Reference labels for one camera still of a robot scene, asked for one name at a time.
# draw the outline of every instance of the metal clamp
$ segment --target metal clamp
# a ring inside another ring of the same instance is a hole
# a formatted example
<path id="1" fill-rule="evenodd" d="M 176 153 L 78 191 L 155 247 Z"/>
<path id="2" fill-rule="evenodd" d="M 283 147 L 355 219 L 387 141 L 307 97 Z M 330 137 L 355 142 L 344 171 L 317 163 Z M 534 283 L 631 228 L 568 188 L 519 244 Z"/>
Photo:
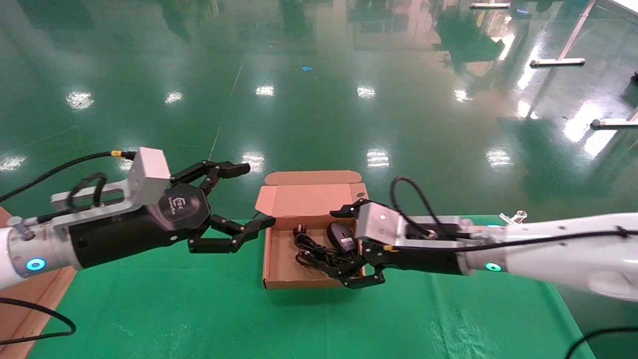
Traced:
<path id="1" fill-rule="evenodd" d="M 521 224 L 527 218 L 527 212 L 518 211 L 514 216 L 512 216 L 512 218 L 506 216 L 503 213 L 499 214 L 498 216 L 501 217 L 501 219 L 505 221 L 505 223 L 515 225 Z"/>

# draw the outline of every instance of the cardboard box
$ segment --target cardboard box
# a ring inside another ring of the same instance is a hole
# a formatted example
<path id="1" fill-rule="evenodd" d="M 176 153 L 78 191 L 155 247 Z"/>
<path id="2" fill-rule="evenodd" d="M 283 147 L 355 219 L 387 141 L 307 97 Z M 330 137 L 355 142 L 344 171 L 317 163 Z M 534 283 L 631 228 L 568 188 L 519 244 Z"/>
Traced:
<path id="1" fill-rule="evenodd" d="M 332 248 L 326 228 L 342 222 L 353 232 L 354 218 L 334 218 L 330 211 L 344 204 L 367 199 L 361 175 L 353 171 L 274 172 L 266 176 L 255 208 L 277 219 L 266 230 L 263 255 L 263 286 L 266 289 L 341 287 L 341 283 L 315 268 L 295 260 L 299 248 L 293 242 L 293 228 L 303 223 L 318 244 Z"/>

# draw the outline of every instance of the metal stand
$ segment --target metal stand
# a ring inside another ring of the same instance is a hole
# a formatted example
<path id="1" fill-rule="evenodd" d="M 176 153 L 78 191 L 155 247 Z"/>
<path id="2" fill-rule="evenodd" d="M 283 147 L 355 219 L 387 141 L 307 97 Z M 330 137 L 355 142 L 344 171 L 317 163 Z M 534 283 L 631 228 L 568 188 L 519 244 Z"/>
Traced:
<path id="1" fill-rule="evenodd" d="M 583 59 L 581 57 L 575 57 L 575 58 L 566 59 L 565 56 L 567 56 L 567 52 L 569 51 L 569 49 L 574 44 L 574 40 L 576 40 L 576 37 L 578 36 L 578 33 L 581 32 L 582 25 L 585 23 L 585 20 L 587 20 L 587 17 L 590 15 L 590 11 L 594 7 L 595 3 L 596 3 L 596 0 L 590 0 L 590 2 L 587 4 L 587 7 L 585 7 L 585 10 L 582 12 L 581 17 L 578 19 L 578 22 L 576 23 L 576 26 L 574 27 L 574 30 L 572 31 L 572 34 L 569 36 L 569 39 L 567 39 L 567 43 L 565 44 L 565 47 L 563 47 L 563 50 L 560 52 L 560 55 L 558 55 L 558 57 L 556 59 L 533 60 L 530 63 L 530 67 L 582 66 L 582 65 L 585 65 L 585 59 Z"/>
<path id="2" fill-rule="evenodd" d="M 489 0 L 489 3 L 472 3 L 470 9 L 509 9 L 510 3 L 495 3 L 496 0 Z"/>
<path id="3" fill-rule="evenodd" d="M 595 119 L 591 125 L 596 128 L 638 126 L 638 107 L 627 118 Z"/>

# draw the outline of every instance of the green tablecloth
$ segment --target green tablecloth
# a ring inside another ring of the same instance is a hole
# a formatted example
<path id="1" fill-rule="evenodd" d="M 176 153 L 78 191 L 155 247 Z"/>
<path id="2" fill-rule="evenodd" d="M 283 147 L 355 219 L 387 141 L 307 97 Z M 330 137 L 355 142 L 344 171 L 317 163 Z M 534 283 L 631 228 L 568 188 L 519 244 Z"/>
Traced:
<path id="1" fill-rule="evenodd" d="M 29 357 L 539 359 L 581 336 L 556 288 L 535 280 L 386 270 L 358 291 L 266 291 L 262 259 L 261 240 L 232 255 L 177 243 L 81 271 L 58 306 L 77 333 Z M 51 320 L 45 332 L 58 330 Z"/>

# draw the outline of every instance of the box flap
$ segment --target box flap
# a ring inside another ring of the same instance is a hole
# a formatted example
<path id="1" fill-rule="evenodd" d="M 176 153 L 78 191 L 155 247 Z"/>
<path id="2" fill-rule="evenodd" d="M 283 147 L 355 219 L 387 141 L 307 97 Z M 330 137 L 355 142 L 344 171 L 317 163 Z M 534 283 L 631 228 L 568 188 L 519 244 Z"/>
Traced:
<path id="1" fill-rule="evenodd" d="M 257 196 L 255 209 L 263 214 L 272 215 L 272 207 L 275 204 L 275 195 L 277 194 L 277 186 L 262 186 Z"/>
<path id="2" fill-rule="evenodd" d="M 361 175 L 355 171 L 273 172 L 264 181 L 269 186 L 335 185 L 361 182 Z"/>
<path id="3" fill-rule="evenodd" d="M 276 218 L 328 215 L 350 199 L 350 185 L 277 186 L 271 215 Z"/>

